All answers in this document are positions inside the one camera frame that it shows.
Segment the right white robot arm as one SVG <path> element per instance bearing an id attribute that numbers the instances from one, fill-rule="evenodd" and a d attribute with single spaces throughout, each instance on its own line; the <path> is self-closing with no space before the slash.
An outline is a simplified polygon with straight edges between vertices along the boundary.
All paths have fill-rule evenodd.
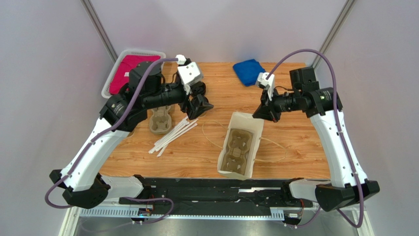
<path id="1" fill-rule="evenodd" d="M 280 94 L 274 75 L 260 73 L 256 86 L 261 88 L 261 104 L 254 118 L 278 122 L 285 112 L 302 111 L 310 119 L 321 140 L 330 171 L 329 181 L 295 178 L 285 183 L 290 198 L 317 202 L 324 211 L 359 204 L 380 192 L 377 181 L 369 180 L 352 148 L 344 122 L 342 104 L 333 109 L 333 88 L 320 88 L 314 69 L 290 71 L 291 92 Z"/>

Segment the stack of black lids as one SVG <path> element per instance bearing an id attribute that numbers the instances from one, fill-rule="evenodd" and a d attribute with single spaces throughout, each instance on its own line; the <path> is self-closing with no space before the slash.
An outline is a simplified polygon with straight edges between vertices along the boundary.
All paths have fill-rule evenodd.
<path id="1" fill-rule="evenodd" d="M 202 95 L 205 96 L 207 91 L 206 84 L 202 81 L 199 81 L 191 86 L 191 92 L 193 96 Z"/>

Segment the single black cup lid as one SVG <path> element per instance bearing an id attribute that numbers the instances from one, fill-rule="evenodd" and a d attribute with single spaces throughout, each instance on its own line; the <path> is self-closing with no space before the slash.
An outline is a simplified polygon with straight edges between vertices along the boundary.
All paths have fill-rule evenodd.
<path id="1" fill-rule="evenodd" d="M 201 95 L 201 94 L 193 96 L 191 100 L 191 103 L 194 104 L 195 106 L 198 106 L 202 104 L 203 102 L 208 103 L 209 100 L 204 95 Z"/>

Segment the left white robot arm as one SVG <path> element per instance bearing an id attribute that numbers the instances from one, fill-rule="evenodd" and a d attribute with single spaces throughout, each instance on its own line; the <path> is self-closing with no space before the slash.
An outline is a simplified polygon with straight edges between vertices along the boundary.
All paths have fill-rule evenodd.
<path id="1" fill-rule="evenodd" d="M 53 170 L 54 187 L 63 189 L 66 207 L 90 209 L 106 199 L 138 198 L 144 190 L 139 175 L 109 177 L 99 171 L 113 150 L 148 117 L 148 110 L 178 104 L 189 120 L 213 108 L 202 94 L 192 89 L 203 79 L 197 63 L 175 58 L 174 81 L 165 82 L 164 59 L 139 63 L 128 73 L 128 82 L 111 96 L 100 111 L 95 127 L 77 156 L 63 169 Z"/>

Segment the beige paper bag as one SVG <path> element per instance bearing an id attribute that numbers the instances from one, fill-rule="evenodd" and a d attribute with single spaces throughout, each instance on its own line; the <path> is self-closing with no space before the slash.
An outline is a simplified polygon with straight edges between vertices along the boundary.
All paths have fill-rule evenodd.
<path id="1" fill-rule="evenodd" d="M 211 144 L 221 149 L 217 162 L 217 172 L 221 176 L 236 180 L 250 179 L 256 162 L 256 154 L 262 140 L 268 141 L 284 150 L 283 157 L 275 160 L 275 162 L 282 161 L 287 157 L 288 151 L 283 145 L 262 137 L 264 129 L 263 119 L 254 118 L 249 113 L 233 112 L 229 125 L 221 126 L 226 130 L 226 137 L 221 146 L 209 139 L 205 133 L 205 124 L 210 122 L 221 124 L 215 120 L 207 120 L 202 123 L 201 131 Z"/>

